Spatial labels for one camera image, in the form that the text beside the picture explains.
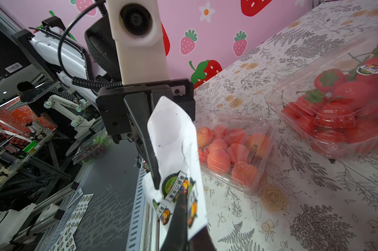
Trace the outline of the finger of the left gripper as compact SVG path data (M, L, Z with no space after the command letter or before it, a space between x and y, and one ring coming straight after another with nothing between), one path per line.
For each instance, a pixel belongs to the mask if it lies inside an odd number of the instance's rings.
M150 118L147 95L144 92L128 94L124 97L124 103L138 152L149 167L155 189L159 190L161 176L147 128Z

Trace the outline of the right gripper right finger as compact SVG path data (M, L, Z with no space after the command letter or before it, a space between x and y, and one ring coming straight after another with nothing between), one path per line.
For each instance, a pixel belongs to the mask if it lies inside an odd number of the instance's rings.
M191 238L189 251L216 251L207 227L201 229Z

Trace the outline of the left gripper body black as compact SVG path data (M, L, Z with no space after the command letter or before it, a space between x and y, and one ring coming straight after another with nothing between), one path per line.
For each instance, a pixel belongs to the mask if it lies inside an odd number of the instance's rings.
M147 129L148 119L162 96L195 120L194 85L187 78L101 88L96 104L114 143L134 139L139 129Z

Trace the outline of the clear large peach box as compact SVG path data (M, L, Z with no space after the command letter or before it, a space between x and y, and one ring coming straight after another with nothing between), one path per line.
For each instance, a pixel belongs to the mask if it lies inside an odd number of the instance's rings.
M273 122L211 114L195 126L202 172L243 192L257 191L277 132Z

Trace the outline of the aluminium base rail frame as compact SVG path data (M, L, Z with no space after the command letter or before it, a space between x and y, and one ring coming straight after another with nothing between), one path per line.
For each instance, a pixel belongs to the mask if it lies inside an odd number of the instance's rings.
M156 212L146 201L143 179L145 169L139 170L126 249L128 251L157 251L159 222Z

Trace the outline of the spare sticker sheet below table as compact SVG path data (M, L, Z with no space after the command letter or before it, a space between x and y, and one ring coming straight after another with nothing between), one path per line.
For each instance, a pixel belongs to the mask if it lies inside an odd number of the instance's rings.
M71 216L67 220L65 226L62 228L59 237L49 251L76 251L77 245L75 242L74 234L81 223L93 197L92 194L83 195L72 211Z

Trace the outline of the clear grape box below table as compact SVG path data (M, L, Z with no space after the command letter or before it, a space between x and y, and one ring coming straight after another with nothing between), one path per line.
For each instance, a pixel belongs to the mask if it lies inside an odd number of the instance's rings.
M81 144L72 158L74 164L91 163L105 154L111 143L111 137L105 129L97 132L95 135Z

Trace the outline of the clear strawberry box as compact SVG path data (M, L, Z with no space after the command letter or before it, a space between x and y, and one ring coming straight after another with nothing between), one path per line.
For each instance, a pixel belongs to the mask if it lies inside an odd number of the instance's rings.
M378 149L378 27L358 35L274 85L266 100L311 148L328 158Z

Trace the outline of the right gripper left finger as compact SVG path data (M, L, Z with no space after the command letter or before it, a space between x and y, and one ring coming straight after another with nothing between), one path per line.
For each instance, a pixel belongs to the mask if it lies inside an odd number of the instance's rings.
M170 227L161 251L186 251L188 245L187 196L181 193L176 201Z

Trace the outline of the round fruit label sticker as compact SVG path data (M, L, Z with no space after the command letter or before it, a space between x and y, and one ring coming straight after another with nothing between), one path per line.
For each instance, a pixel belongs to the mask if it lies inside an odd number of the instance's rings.
M365 64L356 69L356 73L363 76L378 74L378 64Z

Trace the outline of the white sticker sheet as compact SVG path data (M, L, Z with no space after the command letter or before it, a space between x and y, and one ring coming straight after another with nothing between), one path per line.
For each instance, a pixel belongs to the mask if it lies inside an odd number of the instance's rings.
M168 231L176 201L184 193L187 196L190 241L207 226L196 127L179 105L162 96L147 128L161 176L159 190L153 185L151 173L145 176L143 185L147 202L154 208L162 227Z

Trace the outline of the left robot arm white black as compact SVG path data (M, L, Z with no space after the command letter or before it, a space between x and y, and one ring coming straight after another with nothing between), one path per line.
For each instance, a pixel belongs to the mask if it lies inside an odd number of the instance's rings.
M98 90L107 133L115 143L133 139L156 190L168 195L183 182L192 186L199 172L194 87L187 79L169 78L161 23L141 14L105 15L90 33L107 55L117 57L113 67L120 81L93 80L91 59L68 39L68 31L55 34L54 63L73 85Z

